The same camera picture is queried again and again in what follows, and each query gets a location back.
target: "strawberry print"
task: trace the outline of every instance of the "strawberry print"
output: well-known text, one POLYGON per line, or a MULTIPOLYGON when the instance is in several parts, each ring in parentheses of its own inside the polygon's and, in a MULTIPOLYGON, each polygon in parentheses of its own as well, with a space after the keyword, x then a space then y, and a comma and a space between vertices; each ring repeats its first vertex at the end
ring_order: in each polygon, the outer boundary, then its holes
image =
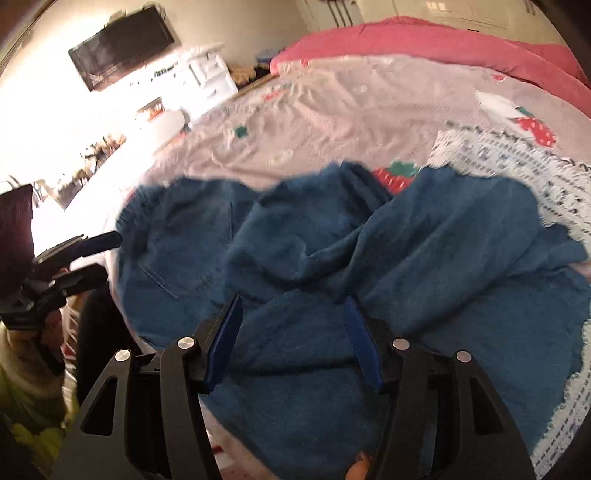
POLYGON ((394 195, 398 195, 408 187, 414 178, 404 177, 402 175, 393 175, 386 168, 379 168, 372 172, 379 182, 394 195))
POLYGON ((544 122, 532 118, 516 118, 514 120, 526 132, 533 134, 538 145, 546 148, 552 148, 556 145, 556 134, 548 128, 544 122))
POLYGON ((283 90, 278 90, 276 92, 266 93, 265 95, 262 96, 262 101, 269 102, 269 101, 273 100, 274 98, 281 96, 282 93, 283 93, 283 90))

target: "wall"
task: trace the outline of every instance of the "wall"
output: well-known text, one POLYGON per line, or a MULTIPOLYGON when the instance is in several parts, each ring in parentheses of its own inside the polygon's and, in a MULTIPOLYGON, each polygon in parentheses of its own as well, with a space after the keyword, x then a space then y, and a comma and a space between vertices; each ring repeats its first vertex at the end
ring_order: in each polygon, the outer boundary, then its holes
POLYGON ((0 44, 18 25, 22 17, 32 17, 39 0, 5 0, 0 2, 0 44))
MULTIPOLYGON (((89 92, 68 49, 98 32, 111 14, 141 0, 59 0, 0 77, 0 177, 19 181, 69 173, 91 142, 121 126, 134 105, 122 80, 89 92)), ((222 41, 227 63, 252 64, 266 48, 281 48, 308 29, 294 0, 161 0, 180 51, 222 41)))

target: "white cabinet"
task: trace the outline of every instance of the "white cabinet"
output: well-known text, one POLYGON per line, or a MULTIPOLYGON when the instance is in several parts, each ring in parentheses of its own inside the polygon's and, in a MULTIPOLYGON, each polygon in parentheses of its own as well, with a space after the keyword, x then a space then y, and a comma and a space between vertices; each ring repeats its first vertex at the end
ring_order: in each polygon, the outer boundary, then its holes
POLYGON ((404 15, 510 40, 559 43, 564 40, 531 0, 358 0, 363 20, 404 15))
POLYGON ((363 23, 357 0, 297 0, 297 6, 310 32, 363 23))
POLYGON ((167 109, 182 109, 191 121, 238 91, 221 56, 212 53, 180 61, 153 81, 167 109))

